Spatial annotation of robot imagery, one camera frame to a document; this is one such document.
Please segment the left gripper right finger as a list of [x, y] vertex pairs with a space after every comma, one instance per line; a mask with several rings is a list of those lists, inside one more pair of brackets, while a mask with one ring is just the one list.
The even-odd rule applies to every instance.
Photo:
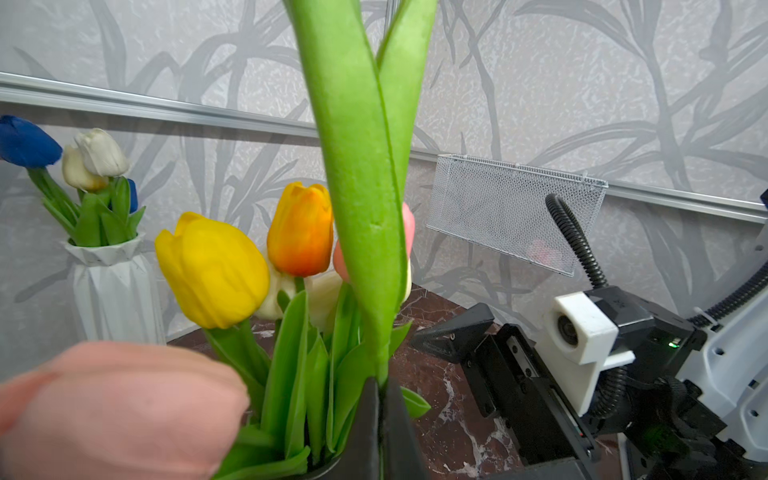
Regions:
[[429, 472], [401, 387], [394, 377], [389, 378], [382, 399], [382, 478], [428, 479]]

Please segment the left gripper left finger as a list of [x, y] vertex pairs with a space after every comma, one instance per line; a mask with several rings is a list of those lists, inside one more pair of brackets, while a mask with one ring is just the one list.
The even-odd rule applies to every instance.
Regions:
[[380, 475], [380, 398], [376, 380], [366, 380], [347, 445], [327, 473], [332, 480], [375, 480]]

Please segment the pink tulip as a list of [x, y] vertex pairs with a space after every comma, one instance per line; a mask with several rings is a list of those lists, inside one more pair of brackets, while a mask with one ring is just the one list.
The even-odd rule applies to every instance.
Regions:
[[185, 348], [79, 343], [1, 385], [4, 479], [209, 479], [250, 403]]
[[323, 153], [336, 229], [379, 384], [404, 299], [402, 215], [415, 117], [436, 16], [404, 1], [373, 51], [357, 1], [288, 1]]

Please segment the cream white tulip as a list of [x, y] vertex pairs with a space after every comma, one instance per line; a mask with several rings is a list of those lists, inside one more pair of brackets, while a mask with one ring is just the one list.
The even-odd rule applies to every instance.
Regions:
[[86, 192], [100, 191], [109, 185], [107, 177], [93, 174], [85, 168], [81, 151], [72, 145], [63, 149], [62, 174], [68, 185]]

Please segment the white ribbed vase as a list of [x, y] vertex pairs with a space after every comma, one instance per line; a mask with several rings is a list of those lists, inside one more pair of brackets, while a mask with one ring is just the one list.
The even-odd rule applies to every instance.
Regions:
[[102, 246], [64, 245], [74, 259], [74, 306], [88, 341], [164, 345], [157, 279], [142, 254], [144, 235]]

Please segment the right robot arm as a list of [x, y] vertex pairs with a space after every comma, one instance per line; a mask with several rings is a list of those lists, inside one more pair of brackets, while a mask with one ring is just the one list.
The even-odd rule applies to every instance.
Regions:
[[765, 478], [766, 268], [683, 318], [610, 284], [567, 203], [546, 207], [590, 289], [557, 297], [537, 341], [492, 331], [479, 303], [412, 346], [462, 368], [481, 413], [514, 435], [521, 479], [595, 478], [603, 434], [624, 436], [634, 479]]

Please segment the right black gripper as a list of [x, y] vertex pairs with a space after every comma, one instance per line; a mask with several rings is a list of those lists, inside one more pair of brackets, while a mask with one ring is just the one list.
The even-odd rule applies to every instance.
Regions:
[[478, 408], [498, 418], [523, 466], [493, 479], [597, 479], [594, 437], [549, 377], [517, 326], [491, 333], [495, 317], [485, 303], [417, 331], [414, 349], [461, 364]]

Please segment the black cone vase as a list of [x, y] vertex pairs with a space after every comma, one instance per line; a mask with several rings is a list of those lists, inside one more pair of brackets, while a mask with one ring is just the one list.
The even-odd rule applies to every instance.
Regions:
[[323, 480], [323, 479], [330, 479], [332, 477], [333, 471], [337, 468], [337, 466], [341, 463], [341, 458], [337, 457], [334, 458], [332, 461], [328, 462], [326, 465], [319, 467], [317, 469], [314, 469], [310, 472], [307, 472], [303, 475], [297, 476], [297, 480]]

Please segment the pure yellow tulip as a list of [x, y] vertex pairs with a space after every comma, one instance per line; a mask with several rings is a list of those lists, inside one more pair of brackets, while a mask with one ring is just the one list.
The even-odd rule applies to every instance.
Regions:
[[254, 420], [261, 417], [270, 360], [251, 317], [269, 293], [270, 274], [256, 245], [238, 228], [194, 212], [155, 239], [158, 264], [187, 319], [200, 326], [218, 359], [245, 383]]

